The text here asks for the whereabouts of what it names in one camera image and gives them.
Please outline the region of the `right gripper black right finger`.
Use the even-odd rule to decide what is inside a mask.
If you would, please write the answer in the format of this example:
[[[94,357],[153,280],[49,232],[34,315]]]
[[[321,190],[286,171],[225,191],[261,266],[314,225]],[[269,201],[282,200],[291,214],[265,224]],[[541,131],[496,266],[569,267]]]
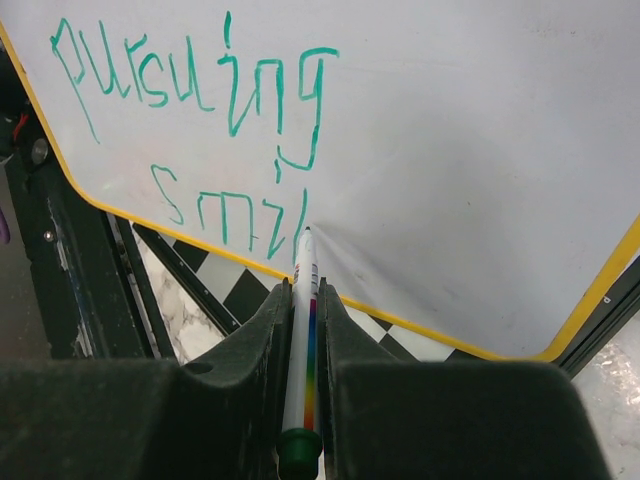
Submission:
[[[330,479],[607,479],[569,377],[546,363],[395,358],[318,293]]]

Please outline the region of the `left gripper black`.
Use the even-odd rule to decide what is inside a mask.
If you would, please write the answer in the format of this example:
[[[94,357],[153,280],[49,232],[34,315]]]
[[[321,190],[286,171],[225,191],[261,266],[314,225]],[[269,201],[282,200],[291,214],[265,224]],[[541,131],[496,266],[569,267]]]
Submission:
[[[1,45],[1,164],[19,158],[28,172],[55,159],[8,51]]]

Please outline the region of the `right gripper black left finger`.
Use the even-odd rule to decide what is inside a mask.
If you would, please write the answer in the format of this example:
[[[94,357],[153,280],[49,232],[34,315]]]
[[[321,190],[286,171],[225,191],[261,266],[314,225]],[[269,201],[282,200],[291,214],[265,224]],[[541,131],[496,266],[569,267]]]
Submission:
[[[289,284],[187,364],[51,360],[1,366],[5,479],[272,479]]]

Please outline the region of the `white whiteboard marker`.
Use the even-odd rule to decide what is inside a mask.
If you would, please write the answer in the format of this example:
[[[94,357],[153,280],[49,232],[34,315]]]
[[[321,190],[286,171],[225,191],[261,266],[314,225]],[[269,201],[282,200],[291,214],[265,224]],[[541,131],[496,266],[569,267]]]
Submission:
[[[314,238],[305,228],[292,286],[292,330],[281,434],[276,445],[281,479],[315,479],[323,450],[317,364],[319,272]]]

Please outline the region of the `yellow framed whiteboard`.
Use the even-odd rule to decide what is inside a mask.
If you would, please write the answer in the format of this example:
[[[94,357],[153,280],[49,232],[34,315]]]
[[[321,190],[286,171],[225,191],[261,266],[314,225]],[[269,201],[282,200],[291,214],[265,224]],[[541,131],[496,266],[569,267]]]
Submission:
[[[635,1],[5,1],[92,205],[344,302],[556,359],[639,250]]]

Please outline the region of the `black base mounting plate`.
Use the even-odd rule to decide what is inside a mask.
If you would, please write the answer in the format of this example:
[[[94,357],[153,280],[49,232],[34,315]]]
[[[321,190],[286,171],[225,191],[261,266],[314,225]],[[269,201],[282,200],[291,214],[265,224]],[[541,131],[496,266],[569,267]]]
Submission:
[[[55,164],[5,171],[52,358],[174,358],[129,222],[82,199]]]

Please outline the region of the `black white chessboard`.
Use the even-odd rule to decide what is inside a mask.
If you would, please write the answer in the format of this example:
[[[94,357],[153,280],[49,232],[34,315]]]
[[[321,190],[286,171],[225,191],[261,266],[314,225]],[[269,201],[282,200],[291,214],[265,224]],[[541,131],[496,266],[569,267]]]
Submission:
[[[133,225],[177,357],[189,361],[246,323],[277,280],[156,231]],[[471,354],[355,309],[349,315],[394,357],[469,360]],[[639,262],[604,295],[556,365],[571,376],[639,371]]]

